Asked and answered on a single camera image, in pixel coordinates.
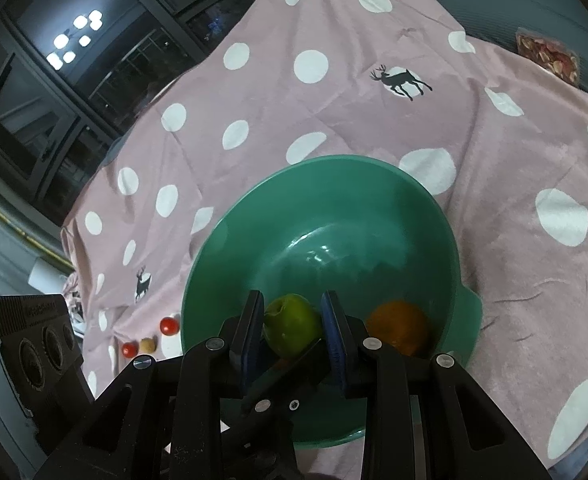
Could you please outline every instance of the polka dot fabric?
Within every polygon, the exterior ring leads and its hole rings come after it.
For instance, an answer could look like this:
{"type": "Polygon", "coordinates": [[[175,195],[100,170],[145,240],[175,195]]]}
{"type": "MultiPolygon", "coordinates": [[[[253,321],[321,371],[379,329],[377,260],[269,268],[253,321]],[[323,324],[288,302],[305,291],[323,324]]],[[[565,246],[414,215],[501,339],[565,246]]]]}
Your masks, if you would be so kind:
{"type": "Polygon", "coordinates": [[[257,0],[152,102],[62,234],[90,389],[128,364],[127,341],[181,353],[158,323],[244,193],[341,153],[401,168],[441,205],[484,303],[469,370],[556,462],[588,434],[588,95],[469,38],[436,0],[257,0]]]}

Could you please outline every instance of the cherry tomato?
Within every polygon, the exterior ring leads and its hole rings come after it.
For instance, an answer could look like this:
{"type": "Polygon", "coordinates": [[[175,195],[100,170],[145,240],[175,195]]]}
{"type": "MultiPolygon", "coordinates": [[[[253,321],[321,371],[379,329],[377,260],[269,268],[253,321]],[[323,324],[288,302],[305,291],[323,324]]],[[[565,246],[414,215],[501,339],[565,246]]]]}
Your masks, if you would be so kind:
{"type": "Polygon", "coordinates": [[[138,344],[135,342],[123,343],[123,346],[120,347],[120,351],[126,359],[132,359],[138,354],[138,344]]]}
{"type": "Polygon", "coordinates": [[[173,317],[164,317],[161,320],[159,327],[161,329],[161,333],[164,335],[176,335],[181,329],[178,321],[173,317]]]}

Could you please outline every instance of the plastic bag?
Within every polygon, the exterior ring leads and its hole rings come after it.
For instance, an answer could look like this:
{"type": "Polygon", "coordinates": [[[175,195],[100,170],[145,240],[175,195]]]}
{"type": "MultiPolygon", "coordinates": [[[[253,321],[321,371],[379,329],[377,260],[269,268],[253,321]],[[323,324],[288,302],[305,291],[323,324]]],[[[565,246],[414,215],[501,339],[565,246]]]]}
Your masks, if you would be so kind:
{"type": "Polygon", "coordinates": [[[578,54],[568,49],[560,41],[525,28],[519,28],[516,31],[516,44],[520,56],[530,59],[548,72],[558,76],[565,83],[578,86],[580,80],[578,54]]]}

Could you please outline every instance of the ceiling light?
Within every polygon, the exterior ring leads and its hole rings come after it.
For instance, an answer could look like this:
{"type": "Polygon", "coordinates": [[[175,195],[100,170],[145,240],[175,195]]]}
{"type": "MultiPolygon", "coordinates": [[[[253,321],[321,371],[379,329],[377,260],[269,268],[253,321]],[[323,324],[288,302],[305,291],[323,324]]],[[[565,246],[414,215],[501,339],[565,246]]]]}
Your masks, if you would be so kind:
{"type": "Polygon", "coordinates": [[[84,16],[77,16],[74,20],[74,27],[76,28],[83,28],[87,25],[87,18],[84,16]]]}
{"type": "Polygon", "coordinates": [[[59,34],[56,38],[54,38],[54,46],[56,48],[65,48],[66,44],[68,44],[69,38],[65,34],[59,34]]]}
{"type": "Polygon", "coordinates": [[[50,62],[50,65],[54,67],[54,70],[60,70],[63,66],[63,62],[60,60],[56,52],[52,52],[46,59],[50,62]]]}

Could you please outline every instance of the green apple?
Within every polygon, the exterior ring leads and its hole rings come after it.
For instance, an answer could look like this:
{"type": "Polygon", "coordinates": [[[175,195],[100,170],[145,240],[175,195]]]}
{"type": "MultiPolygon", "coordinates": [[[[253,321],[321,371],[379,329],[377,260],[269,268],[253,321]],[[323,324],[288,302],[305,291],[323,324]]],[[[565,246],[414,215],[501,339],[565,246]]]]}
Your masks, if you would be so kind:
{"type": "Polygon", "coordinates": [[[283,359],[292,359],[323,336],[323,323],[304,297],[286,294],[265,308],[265,341],[283,359]]]}

